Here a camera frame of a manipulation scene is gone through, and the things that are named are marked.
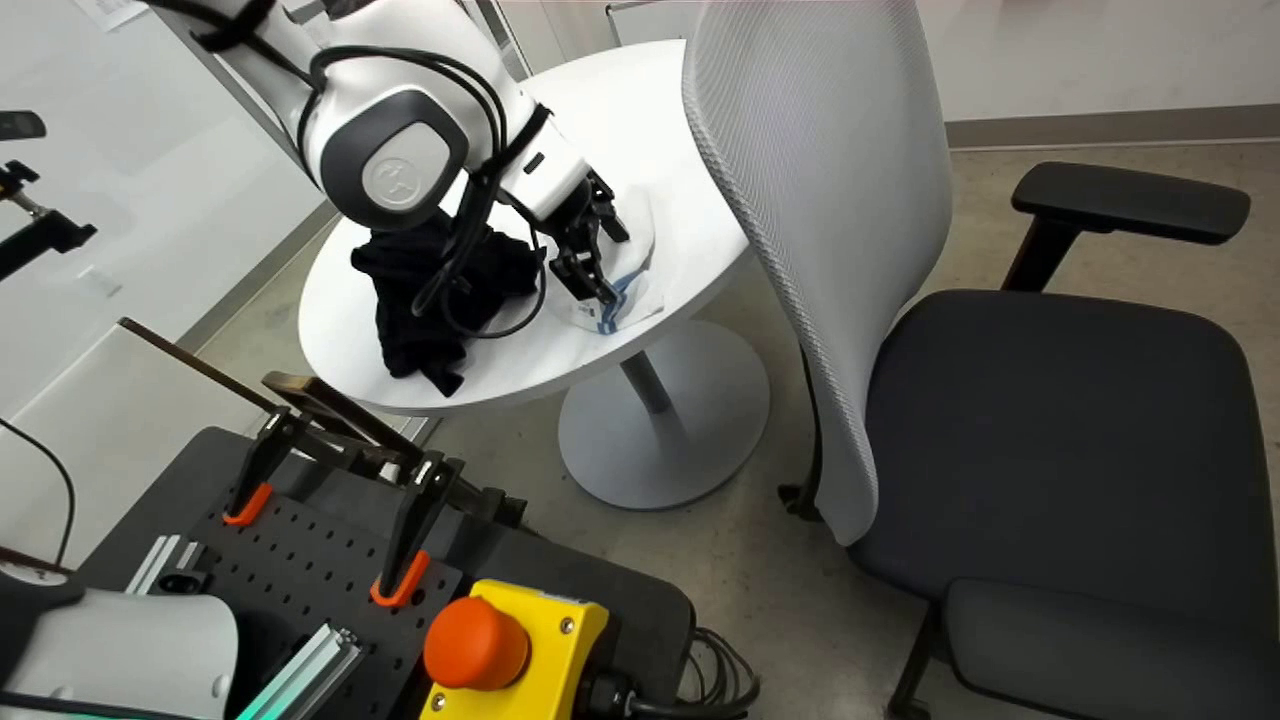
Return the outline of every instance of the chair seat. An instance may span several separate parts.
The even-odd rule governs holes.
[[[940,292],[879,350],[858,560],[919,594],[1017,578],[1275,632],[1246,362],[1199,316]]]

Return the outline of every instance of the chair armrest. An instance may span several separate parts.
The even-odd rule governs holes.
[[[1280,645],[994,578],[942,599],[969,686],[1067,714],[1280,714]]]
[[[1246,194],[1220,183],[1095,164],[1035,164],[1010,208],[1087,231],[1142,231],[1224,245],[1246,219]]]
[[[1080,231],[1224,245],[1246,219],[1246,194],[1234,189],[1095,164],[1035,164],[1010,208],[1035,223],[1004,274],[1009,292],[1039,292]]]

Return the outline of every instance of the white chair backrest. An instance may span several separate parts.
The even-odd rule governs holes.
[[[824,419],[817,506],[851,544],[879,500],[865,428],[876,350],[950,217],[915,4],[708,0],[684,112],[801,328]]]

